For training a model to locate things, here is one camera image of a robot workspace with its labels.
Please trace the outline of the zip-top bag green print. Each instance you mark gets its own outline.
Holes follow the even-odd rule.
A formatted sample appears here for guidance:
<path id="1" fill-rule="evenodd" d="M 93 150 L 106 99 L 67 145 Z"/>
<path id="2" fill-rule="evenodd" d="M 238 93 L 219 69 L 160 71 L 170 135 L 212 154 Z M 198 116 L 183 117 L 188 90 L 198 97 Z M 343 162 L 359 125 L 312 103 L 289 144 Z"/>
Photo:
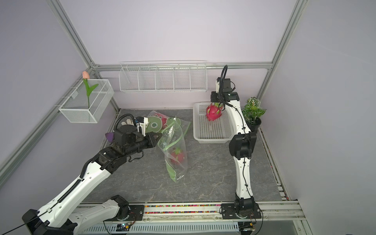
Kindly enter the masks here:
<path id="1" fill-rule="evenodd" d="M 157 111 L 151 111 L 148 118 L 148 124 L 146 126 L 146 133 L 155 132 L 161 133 L 165 130 L 174 120 L 175 117 L 169 117 Z"/>
<path id="2" fill-rule="evenodd" d="M 185 136 L 190 126 L 189 121 L 169 117 L 166 121 L 166 128 L 162 130 L 162 137 L 158 142 L 158 147 L 164 154 L 168 175 L 175 183 L 181 180 L 188 171 Z"/>

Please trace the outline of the pink dragon fruit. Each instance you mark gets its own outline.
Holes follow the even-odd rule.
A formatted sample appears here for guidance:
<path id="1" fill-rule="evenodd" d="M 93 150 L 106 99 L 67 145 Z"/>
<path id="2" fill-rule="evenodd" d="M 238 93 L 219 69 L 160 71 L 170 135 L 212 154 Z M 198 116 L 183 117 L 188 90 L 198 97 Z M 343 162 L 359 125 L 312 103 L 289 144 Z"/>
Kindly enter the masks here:
<path id="1" fill-rule="evenodd" d="M 171 152 L 171 156 L 170 161 L 173 165 L 182 164 L 185 160 L 185 155 L 181 148 L 174 148 Z"/>
<path id="2" fill-rule="evenodd" d="M 214 121 L 221 117 L 224 106 L 220 102 L 212 102 L 206 109 L 206 118 L 208 121 Z"/>

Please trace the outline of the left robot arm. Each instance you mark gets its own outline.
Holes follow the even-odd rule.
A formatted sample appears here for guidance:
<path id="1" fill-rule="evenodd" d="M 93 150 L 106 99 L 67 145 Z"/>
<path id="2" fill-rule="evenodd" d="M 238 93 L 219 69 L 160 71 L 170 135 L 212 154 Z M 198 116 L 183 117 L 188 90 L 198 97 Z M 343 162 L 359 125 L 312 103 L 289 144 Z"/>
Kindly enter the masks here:
<path id="1" fill-rule="evenodd" d="M 147 132 L 148 119 L 122 115 L 115 123 L 111 144 L 100 150 L 83 166 L 78 177 L 60 194 L 38 210 L 30 209 L 22 217 L 23 225 L 32 235 L 78 235 L 108 219 L 137 220 L 129 202 L 116 195 L 106 202 L 75 212 L 77 206 L 120 166 L 134 161 L 132 155 L 154 148 L 162 137 Z"/>

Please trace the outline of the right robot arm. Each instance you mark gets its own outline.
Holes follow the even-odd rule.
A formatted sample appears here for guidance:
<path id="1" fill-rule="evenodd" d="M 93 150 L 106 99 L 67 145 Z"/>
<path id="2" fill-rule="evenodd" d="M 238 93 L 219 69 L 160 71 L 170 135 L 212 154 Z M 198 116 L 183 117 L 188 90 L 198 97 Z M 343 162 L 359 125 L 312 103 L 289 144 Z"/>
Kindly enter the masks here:
<path id="1" fill-rule="evenodd" d="M 250 161 L 255 148 L 257 134 L 251 131 L 242 114 L 240 98 L 231 87 L 231 80 L 226 78 L 228 66 L 224 66 L 221 76 L 217 78 L 216 90 L 211 92 L 211 102 L 224 106 L 234 128 L 234 135 L 229 143 L 229 152 L 236 165 L 236 197 L 234 212 L 239 218 L 260 213 L 251 188 Z"/>

